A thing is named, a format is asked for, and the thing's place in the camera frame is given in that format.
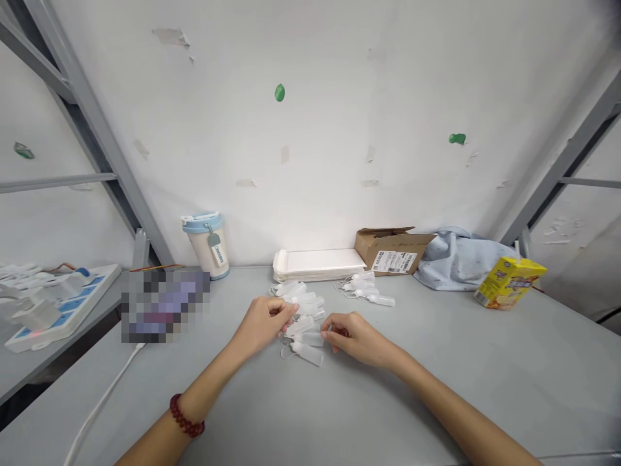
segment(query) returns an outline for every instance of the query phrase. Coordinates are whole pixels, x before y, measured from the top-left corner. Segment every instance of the hand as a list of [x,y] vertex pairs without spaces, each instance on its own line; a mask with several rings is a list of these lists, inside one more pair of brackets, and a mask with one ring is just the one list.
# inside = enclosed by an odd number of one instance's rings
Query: hand
[[335,353],[340,348],[374,367],[388,368],[398,353],[403,352],[357,312],[330,314],[321,326],[321,337],[332,344]]
[[282,298],[254,298],[230,345],[251,357],[287,330],[299,308],[298,304],[287,305]]

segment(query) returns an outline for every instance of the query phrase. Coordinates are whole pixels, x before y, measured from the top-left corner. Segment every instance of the person's right hand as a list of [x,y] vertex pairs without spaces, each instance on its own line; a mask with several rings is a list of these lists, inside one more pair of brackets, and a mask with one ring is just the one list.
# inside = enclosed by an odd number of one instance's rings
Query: person's right hand
[[321,337],[332,344],[335,353],[340,348],[360,362],[380,368],[387,368],[401,350],[357,312],[330,314],[321,326]]

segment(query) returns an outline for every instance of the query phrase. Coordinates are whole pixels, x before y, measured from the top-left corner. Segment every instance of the plastic vial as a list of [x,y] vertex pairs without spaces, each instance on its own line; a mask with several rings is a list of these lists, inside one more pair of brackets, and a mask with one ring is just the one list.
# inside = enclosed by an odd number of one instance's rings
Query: plastic vial
[[292,282],[288,285],[284,285],[281,286],[279,289],[276,289],[276,296],[284,296],[285,294],[298,294],[298,293],[304,293],[306,291],[306,284],[305,283],[299,283],[299,282]]
[[291,348],[302,359],[306,359],[306,361],[314,364],[315,366],[321,367],[321,363],[323,362],[323,352],[320,350],[299,342],[293,342],[291,344]]
[[312,315],[313,320],[319,320],[319,319],[325,318],[325,311],[323,309],[317,309],[317,311],[319,312]]
[[380,294],[380,291],[377,288],[367,288],[364,290],[356,290],[354,294],[356,296],[377,296],[378,294]]
[[285,332],[285,336],[288,338],[293,338],[296,333],[302,333],[306,330],[310,330],[315,325],[315,321],[312,316],[304,316],[301,317],[299,321],[294,322],[289,326],[287,331]]
[[317,309],[323,306],[324,300],[321,296],[319,296],[315,301],[308,302],[306,304],[300,304],[300,308],[298,309],[298,314],[300,315],[313,315],[316,314]]
[[323,346],[323,338],[321,337],[321,333],[298,333],[293,336],[293,341],[295,343],[307,344],[309,346]]
[[375,281],[375,272],[373,271],[368,271],[368,272],[361,272],[359,274],[353,274],[351,276],[352,280],[367,280],[368,282],[374,282]]
[[286,294],[283,296],[283,299],[290,304],[306,304],[315,301],[316,297],[315,293],[311,291],[310,293],[303,293],[297,296]]
[[298,282],[297,280],[287,280],[286,282],[277,284],[274,288],[275,289],[281,289],[282,287],[286,287],[286,286],[289,286],[292,283],[297,283],[297,282]]
[[306,293],[306,283],[304,282],[300,282],[296,285],[290,285],[288,287],[282,287],[280,290],[276,291],[276,296],[296,296],[297,294],[302,293]]
[[343,285],[343,290],[354,291],[357,289],[375,288],[375,282],[367,282],[365,280],[352,280],[349,283]]
[[377,294],[372,294],[367,296],[367,299],[375,304],[386,305],[393,307],[395,305],[395,299],[390,296],[378,296]]

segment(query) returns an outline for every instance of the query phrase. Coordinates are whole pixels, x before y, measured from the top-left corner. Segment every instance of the metal shelf frame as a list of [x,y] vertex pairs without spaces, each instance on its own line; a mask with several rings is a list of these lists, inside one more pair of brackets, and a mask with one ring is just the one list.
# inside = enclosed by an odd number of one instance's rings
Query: metal shelf frame
[[573,138],[560,153],[544,178],[530,196],[507,232],[500,240],[511,246],[520,240],[524,257],[530,256],[530,231],[537,225],[550,205],[557,200],[568,184],[621,189],[621,181],[575,178],[574,174],[591,156],[594,149],[613,127],[621,120],[621,71],[617,73],[591,112],[582,122]]
[[0,194],[101,182],[133,237],[146,245],[149,263],[174,263],[51,2],[0,0],[0,41],[48,86],[96,172],[0,183]]

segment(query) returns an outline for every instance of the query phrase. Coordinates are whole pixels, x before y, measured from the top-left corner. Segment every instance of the red beaded bracelet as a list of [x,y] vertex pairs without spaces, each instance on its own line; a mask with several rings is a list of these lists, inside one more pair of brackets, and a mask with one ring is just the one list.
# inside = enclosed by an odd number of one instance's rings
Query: red beaded bracelet
[[170,413],[173,415],[179,427],[183,429],[183,433],[189,435],[191,438],[201,435],[205,431],[205,421],[202,423],[192,424],[188,421],[179,409],[177,401],[181,394],[173,395],[170,399]]

